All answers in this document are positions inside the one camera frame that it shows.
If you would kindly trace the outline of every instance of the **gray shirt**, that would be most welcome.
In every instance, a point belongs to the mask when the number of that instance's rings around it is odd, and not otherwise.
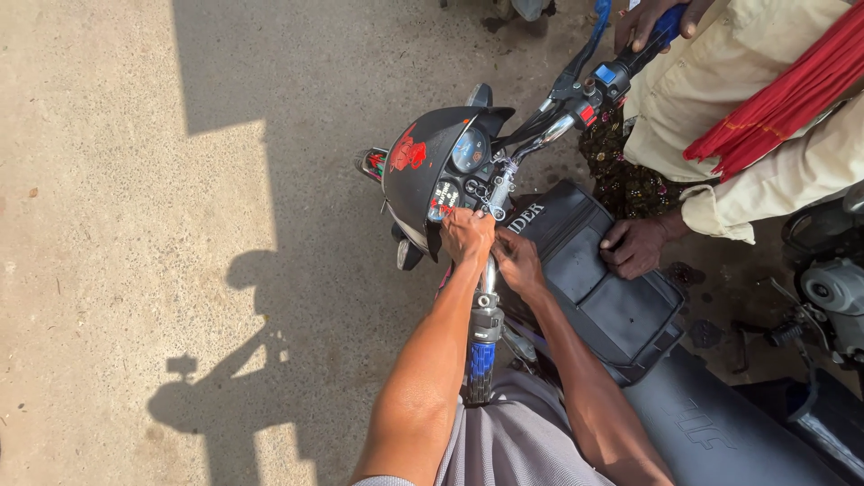
[[[435,486],[614,486],[576,449],[557,391],[530,374],[496,369],[489,405],[456,408]],[[354,486],[414,486],[394,476]]]

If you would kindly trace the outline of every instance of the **hand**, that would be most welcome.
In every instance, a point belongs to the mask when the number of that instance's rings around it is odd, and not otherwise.
[[[659,268],[660,253],[666,243],[690,231],[681,210],[644,220],[618,221],[600,242],[600,257],[610,271],[633,280]]]
[[[621,52],[630,41],[630,34],[636,30],[631,48],[633,52],[639,52],[648,42],[648,36],[654,29],[654,23],[668,9],[679,3],[689,3],[689,7],[681,16],[681,37],[689,39],[696,33],[696,25],[702,20],[702,16],[714,0],[642,0],[627,12],[618,24],[615,25],[615,54]]]
[[[476,259],[485,264],[495,241],[495,219],[468,208],[455,208],[441,222],[441,245],[456,262]]]
[[[492,255],[510,288],[525,302],[546,291],[546,280],[534,242],[505,227],[497,228],[495,236]]]

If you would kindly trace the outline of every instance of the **black bag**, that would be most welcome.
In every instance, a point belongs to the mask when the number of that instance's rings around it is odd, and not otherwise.
[[[622,387],[635,384],[681,339],[673,319],[683,305],[659,272],[624,280],[600,258],[613,217],[582,186],[561,181],[517,200],[504,225],[534,241],[546,283],[570,325]],[[521,299],[499,278],[500,306],[538,329]]]

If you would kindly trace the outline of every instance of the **blue switch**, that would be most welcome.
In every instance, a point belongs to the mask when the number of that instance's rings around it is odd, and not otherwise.
[[[594,70],[594,77],[609,85],[615,79],[615,73],[610,71],[608,67],[600,65],[600,67]]]

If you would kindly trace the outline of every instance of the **person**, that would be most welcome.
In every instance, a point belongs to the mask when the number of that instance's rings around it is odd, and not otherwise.
[[[821,41],[855,0],[642,0],[616,25],[616,52],[631,38],[639,51],[676,3],[689,3],[682,38],[634,77],[623,107],[601,109],[579,142],[594,197],[619,219],[600,254],[623,278],[657,268],[664,245],[688,233],[754,244],[751,221],[793,213],[864,180],[861,80],[723,183],[721,159],[683,156]]]
[[[671,485],[624,395],[546,288],[537,249],[494,219],[457,208],[442,222],[447,285],[405,343],[372,408],[355,486]],[[530,306],[563,384],[496,370],[488,405],[465,408],[468,319],[489,252]]]

